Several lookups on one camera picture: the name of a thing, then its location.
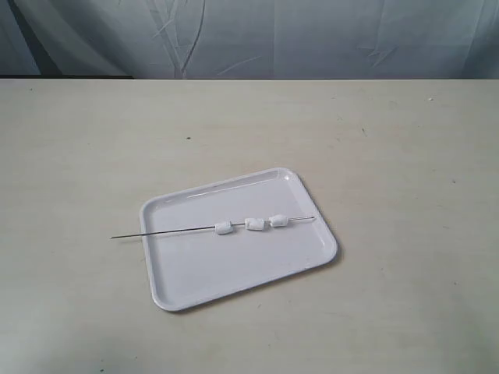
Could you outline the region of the white rectangular plastic tray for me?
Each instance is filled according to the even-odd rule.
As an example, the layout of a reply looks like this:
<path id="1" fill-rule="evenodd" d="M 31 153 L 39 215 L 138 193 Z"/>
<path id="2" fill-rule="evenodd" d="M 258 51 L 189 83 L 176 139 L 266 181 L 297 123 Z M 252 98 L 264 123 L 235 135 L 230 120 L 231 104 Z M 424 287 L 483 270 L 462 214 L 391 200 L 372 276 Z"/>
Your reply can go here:
<path id="1" fill-rule="evenodd" d="M 228 235 L 194 231 L 143 238 L 155 304 L 176 312 L 329 263 L 338 243 L 299 176 L 287 168 L 158 196 L 140 211 L 142 232 L 246 218 L 315 216 L 284 228 Z"/>

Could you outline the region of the grey wrinkled backdrop curtain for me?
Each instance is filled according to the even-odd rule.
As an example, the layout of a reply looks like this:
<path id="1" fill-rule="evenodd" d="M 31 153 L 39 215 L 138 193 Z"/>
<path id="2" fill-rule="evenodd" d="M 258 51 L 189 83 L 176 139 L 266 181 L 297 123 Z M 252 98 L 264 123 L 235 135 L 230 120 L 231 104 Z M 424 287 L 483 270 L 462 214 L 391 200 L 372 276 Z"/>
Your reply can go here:
<path id="1" fill-rule="evenodd" d="M 4 76 L 495 79 L 495 1 L 4 1 Z"/>

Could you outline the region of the white marshmallow piece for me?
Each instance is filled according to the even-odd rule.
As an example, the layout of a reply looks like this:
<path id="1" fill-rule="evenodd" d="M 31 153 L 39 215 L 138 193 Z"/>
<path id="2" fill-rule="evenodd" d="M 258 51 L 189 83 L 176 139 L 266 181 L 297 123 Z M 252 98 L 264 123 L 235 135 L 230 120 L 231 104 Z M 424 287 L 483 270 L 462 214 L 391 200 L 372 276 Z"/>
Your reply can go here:
<path id="1" fill-rule="evenodd" d="M 263 218 L 249 217 L 245 219 L 244 226 L 247 231 L 264 231 L 266 221 Z"/>
<path id="2" fill-rule="evenodd" d="M 276 214 L 268 218 L 269 224 L 273 228 L 282 228 L 288 225 L 289 218 L 284 214 Z"/>
<path id="3" fill-rule="evenodd" d="M 232 233 L 234 231 L 234 227 L 231 221 L 223 221 L 216 223 L 214 231 L 218 235 L 226 235 Z"/>

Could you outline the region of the thin metal skewer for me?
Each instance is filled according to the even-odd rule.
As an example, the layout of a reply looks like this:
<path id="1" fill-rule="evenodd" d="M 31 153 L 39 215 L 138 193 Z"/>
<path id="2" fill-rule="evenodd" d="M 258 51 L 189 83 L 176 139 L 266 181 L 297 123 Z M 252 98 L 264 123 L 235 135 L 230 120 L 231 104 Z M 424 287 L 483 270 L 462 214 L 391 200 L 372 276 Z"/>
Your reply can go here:
<path id="1" fill-rule="evenodd" d="M 312 220 L 316 219 L 315 216 L 308 216 L 308 217 L 288 217 L 288 218 L 289 218 L 289 221 L 288 221 L 288 225 L 287 226 L 289 226 L 290 224 L 295 223 L 295 222 L 312 221 Z M 239 222 L 239 223 L 233 223 L 232 222 L 232 225 L 234 227 L 234 231 L 238 227 L 243 227 L 245 229 L 244 221 L 243 222 Z M 265 230 L 268 229 L 268 228 L 273 228 L 273 227 L 270 226 L 268 219 L 265 219 L 265 221 L 266 221 L 266 228 L 265 228 Z M 215 225 L 216 224 L 213 224 L 211 226 L 203 226 L 203 227 L 195 227 L 195 228 L 182 228 L 182 229 L 167 230 L 167 231 L 152 231 L 152 232 L 145 232 L 145 233 L 131 234 L 131 235 L 116 235 L 116 236 L 111 236 L 110 239 L 111 240 L 116 240 L 116 239 L 126 239 L 126 238 L 144 238 L 144 237 L 149 237 L 149 236 L 154 236 L 154 235 L 173 235 L 173 234 L 191 233 L 191 232 L 194 232 L 194 231 L 213 231 L 215 233 L 215 231 L 214 231 L 214 226 Z"/>

